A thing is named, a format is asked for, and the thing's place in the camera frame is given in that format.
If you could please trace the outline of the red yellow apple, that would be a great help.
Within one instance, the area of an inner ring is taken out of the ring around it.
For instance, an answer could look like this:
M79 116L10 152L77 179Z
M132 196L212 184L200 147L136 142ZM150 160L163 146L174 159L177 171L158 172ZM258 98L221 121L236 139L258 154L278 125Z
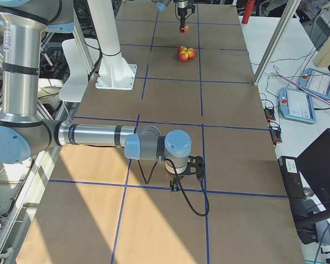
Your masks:
M189 54L187 51L180 51L178 53L178 58L181 62L185 62L189 59Z
M189 32L189 26L188 25L180 26L179 27L179 32L181 34L187 34Z
M186 52L188 48L186 46L179 46L178 47L178 53L181 53L182 51Z
M187 53L188 53L188 58L195 58L196 57L196 49L195 48L188 48Z

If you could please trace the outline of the red yellow apple back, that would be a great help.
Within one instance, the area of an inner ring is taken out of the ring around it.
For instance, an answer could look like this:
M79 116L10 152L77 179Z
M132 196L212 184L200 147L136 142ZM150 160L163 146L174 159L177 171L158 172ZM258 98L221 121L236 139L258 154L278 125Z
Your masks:
M179 46L178 47L178 53L181 53L182 51L186 52L188 48L186 46Z

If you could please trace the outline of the red yellow apple front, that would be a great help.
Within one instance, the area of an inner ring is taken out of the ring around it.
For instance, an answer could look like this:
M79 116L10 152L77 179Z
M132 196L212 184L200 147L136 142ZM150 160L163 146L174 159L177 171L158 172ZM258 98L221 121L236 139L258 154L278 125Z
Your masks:
M187 51L180 51L178 53L178 58L181 62L185 62L189 59L189 54Z

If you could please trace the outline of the red cylinder bottle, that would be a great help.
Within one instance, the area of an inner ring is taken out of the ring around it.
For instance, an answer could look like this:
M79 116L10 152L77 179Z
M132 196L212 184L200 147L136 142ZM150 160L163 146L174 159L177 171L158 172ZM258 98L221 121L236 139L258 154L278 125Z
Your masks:
M245 9L244 9L243 18L241 21L242 24L247 24L249 22L254 5L255 5L255 0L247 1Z

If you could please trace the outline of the black orange relay box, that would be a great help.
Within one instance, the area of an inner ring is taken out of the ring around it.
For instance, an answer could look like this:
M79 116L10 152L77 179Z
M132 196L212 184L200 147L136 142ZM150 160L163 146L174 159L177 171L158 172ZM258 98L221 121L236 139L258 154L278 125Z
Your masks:
M275 126L272 126L269 128L269 132L271 135L271 139L273 144L278 144L282 142L282 138L281 138L281 129Z
M268 122L275 122L276 121L274 108L265 107L264 108L264 113L265 113L265 117L266 117Z

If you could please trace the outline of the black desktop box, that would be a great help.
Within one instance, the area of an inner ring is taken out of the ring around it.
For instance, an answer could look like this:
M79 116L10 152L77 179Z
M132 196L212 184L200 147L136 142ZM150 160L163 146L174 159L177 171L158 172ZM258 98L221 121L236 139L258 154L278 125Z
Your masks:
M278 164L288 197L304 199L306 195L303 189L296 158L280 156Z

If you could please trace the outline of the blue teach pendant near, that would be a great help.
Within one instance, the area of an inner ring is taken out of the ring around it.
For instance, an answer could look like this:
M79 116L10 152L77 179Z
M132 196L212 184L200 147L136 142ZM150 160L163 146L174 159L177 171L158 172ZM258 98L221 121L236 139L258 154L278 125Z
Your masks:
M303 91L282 87L279 91L279 110L286 119L316 123L312 96Z

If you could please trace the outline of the blue teach pendant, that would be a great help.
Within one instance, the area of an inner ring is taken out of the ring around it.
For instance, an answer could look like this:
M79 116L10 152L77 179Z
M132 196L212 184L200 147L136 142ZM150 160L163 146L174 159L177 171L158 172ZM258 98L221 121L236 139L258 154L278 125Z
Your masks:
M330 99L330 73L307 68L303 72L299 84L308 91L317 93L324 99Z
M279 91L279 110L286 119L316 123L312 96L303 91L282 87Z

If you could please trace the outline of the black laptop monitor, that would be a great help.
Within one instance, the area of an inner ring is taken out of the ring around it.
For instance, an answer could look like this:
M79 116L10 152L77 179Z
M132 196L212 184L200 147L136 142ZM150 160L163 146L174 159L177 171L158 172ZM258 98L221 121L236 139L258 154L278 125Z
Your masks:
M298 155L296 161L309 187L330 208L330 128Z

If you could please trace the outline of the person in grey shirt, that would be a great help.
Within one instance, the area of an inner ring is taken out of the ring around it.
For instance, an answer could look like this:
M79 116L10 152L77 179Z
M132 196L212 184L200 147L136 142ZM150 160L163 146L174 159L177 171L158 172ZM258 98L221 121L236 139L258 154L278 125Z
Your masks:
M302 23L313 20L318 14L320 14L322 7L329 3L330 1L325 0L300 1L300 4L296 10L296 13L300 18L300 22Z

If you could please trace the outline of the white chair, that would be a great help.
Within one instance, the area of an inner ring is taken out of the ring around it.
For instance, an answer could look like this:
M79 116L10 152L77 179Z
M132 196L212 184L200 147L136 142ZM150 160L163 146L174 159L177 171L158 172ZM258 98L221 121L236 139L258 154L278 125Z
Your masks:
M89 83L87 67L74 38L63 41L62 48L70 74L59 92L59 98L64 102L81 102Z

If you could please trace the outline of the blue teach pendant far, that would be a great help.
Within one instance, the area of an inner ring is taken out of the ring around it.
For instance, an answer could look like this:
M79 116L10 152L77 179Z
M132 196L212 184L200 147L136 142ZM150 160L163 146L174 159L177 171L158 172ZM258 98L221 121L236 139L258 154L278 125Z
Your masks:
M303 72L299 84L308 91L317 93L324 99L330 99L330 73L307 68Z

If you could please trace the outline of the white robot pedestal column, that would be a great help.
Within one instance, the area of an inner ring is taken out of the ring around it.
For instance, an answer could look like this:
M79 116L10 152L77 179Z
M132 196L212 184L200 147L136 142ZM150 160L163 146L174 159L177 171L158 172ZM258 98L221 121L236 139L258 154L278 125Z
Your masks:
M97 89L132 90L137 70L122 55L111 1L89 0L90 14L102 53Z

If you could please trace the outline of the aluminium frame post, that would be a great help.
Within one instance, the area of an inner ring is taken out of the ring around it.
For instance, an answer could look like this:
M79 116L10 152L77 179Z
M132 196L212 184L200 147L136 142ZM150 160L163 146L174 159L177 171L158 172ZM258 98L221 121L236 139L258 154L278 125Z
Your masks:
M270 42L266 48L266 51L258 65L258 69L254 75L254 78L252 80L253 85L257 85L262 78L265 69L267 68L268 63L270 62L285 30L287 29L287 26L289 25L291 19L293 18L293 15L295 11L297 10L297 7L299 6L300 1L298 0L289 0L286 8L276 26L276 29L270 39Z

